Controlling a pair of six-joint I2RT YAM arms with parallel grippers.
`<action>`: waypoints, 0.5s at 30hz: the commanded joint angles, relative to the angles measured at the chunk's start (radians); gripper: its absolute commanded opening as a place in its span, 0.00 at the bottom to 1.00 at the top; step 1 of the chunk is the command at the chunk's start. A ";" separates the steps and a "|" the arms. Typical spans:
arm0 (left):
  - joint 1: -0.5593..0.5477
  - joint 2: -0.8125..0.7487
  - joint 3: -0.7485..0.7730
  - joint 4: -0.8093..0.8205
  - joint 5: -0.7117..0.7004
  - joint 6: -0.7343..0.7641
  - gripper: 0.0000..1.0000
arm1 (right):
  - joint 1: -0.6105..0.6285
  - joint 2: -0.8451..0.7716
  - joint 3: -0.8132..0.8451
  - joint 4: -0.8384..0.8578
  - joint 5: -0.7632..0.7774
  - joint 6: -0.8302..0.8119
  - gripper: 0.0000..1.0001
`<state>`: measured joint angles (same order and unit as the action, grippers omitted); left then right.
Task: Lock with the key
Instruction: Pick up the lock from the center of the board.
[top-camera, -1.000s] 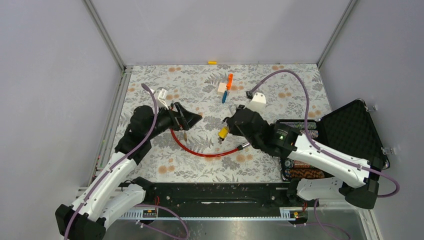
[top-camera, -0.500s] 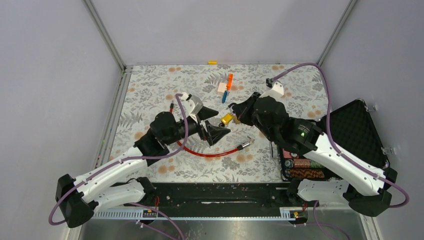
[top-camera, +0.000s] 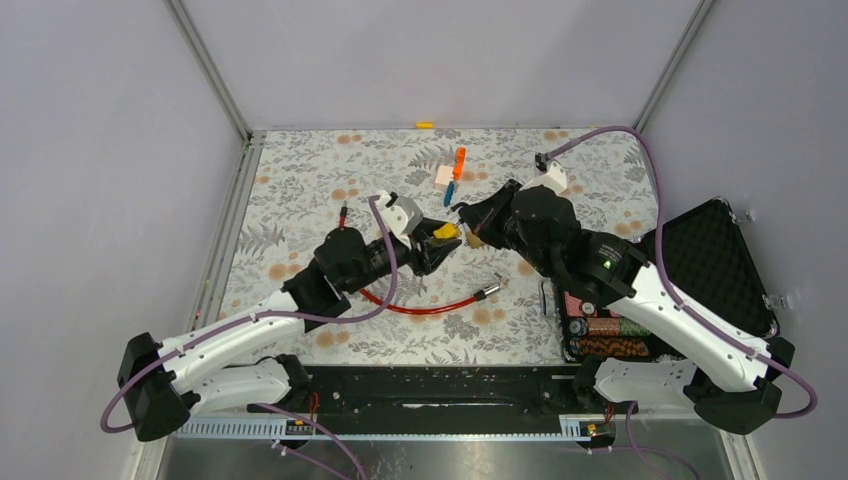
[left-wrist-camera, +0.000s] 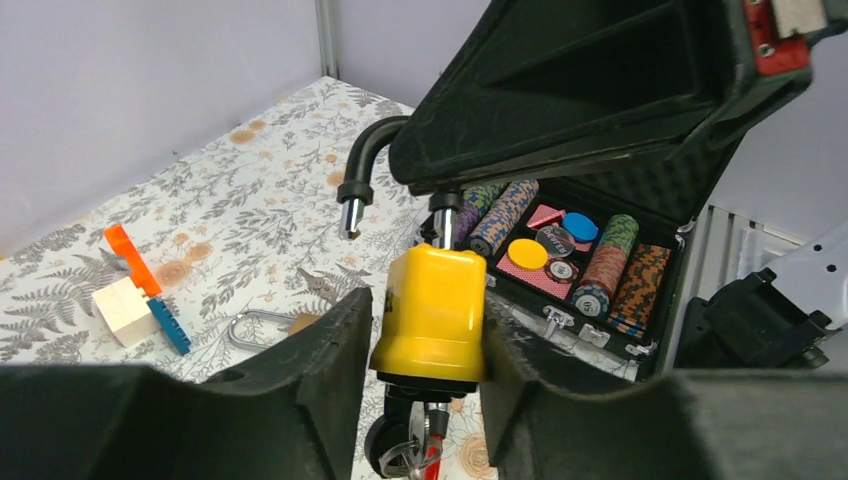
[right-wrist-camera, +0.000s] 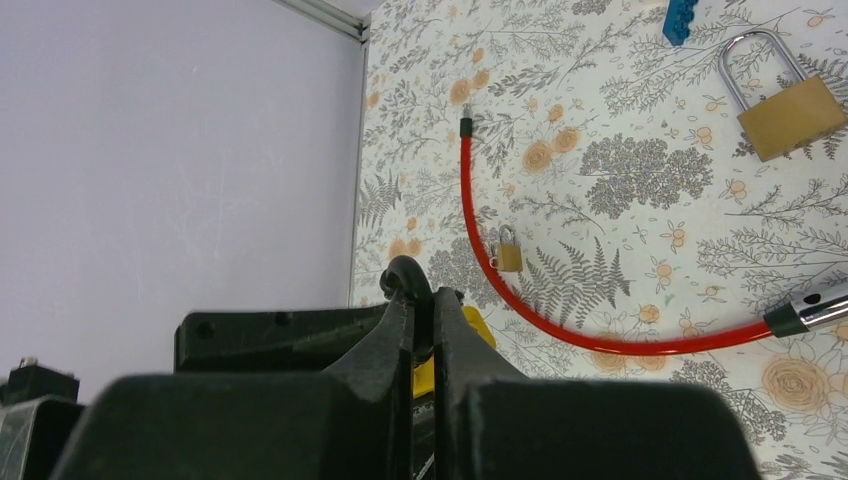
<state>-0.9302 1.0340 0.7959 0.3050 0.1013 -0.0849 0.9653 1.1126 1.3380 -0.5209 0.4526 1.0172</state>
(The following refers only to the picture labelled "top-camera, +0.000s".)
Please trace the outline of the long shackle brass padlock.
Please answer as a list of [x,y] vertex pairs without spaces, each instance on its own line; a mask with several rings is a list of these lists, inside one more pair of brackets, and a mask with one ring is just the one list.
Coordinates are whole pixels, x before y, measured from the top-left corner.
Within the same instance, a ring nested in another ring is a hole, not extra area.
[[468,246],[472,249],[479,249],[483,246],[483,242],[471,230],[465,232]]

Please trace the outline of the red cable lock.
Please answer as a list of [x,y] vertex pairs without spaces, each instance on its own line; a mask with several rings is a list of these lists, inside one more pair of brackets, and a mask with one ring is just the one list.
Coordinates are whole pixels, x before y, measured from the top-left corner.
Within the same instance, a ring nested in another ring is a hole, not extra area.
[[[463,232],[466,231],[466,229],[460,224],[457,225],[461,228]],[[504,280],[500,275],[497,275],[497,278],[498,281],[495,284],[490,285],[489,287],[481,288],[474,292],[472,295],[468,296],[467,298],[451,301],[443,305],[437,304],[435,301],[431,301],[428,305],[424,306],[409,306],[399,304],[398,298],[395,297],[395,299],[388,304],[386,309],[395,313],[402,313],[406,315],[421,317],[458,310],[470,306],[474,303],[482,302],[483,300],[498,294],[504,288]]]

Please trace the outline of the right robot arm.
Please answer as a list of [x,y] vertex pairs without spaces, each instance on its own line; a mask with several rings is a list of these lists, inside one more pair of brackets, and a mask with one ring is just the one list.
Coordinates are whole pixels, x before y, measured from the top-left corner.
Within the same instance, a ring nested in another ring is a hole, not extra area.
[[583,410],[597,412],[609,402],[691,410],[740,435],[777,417],[778,367],[789,365],[793,345],[751,335],[671,291],[632,242],[583,228],[568,199],[509,181],[488,199],[454,210],[484,243],[517,252],[565,292],[647,328],[682,355],[656,363],[632,354],[584,360],[573,386]]

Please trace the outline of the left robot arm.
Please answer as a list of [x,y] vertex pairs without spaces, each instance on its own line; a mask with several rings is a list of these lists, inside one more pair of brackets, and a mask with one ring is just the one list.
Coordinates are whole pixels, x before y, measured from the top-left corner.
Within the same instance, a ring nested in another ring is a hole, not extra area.
[[148,332],[131,338],[119,367],[119,391],[102,414],[101,429],[132,431],[150,442],[201,412],[259,403],[288,411],[304,407],[311,387],[296,357],[242,366],[233,360],[319,326],[379,315],[391,304],[400,268],[428,275],[461,244],[452,223],[392,212],[376,220],[380,238],[367,243],[352,227],[331,230],[305,269],[239,313],[161,341]]

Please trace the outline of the yellow padlock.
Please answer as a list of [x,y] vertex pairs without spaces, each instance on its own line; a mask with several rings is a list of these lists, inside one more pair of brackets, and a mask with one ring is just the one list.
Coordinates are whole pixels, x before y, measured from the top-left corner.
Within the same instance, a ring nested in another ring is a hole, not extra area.
[[436,228],[432,237],[436,240],[454,240],[459,239],[462,236],[461,228],[454,223],[445,223],[442,226]]

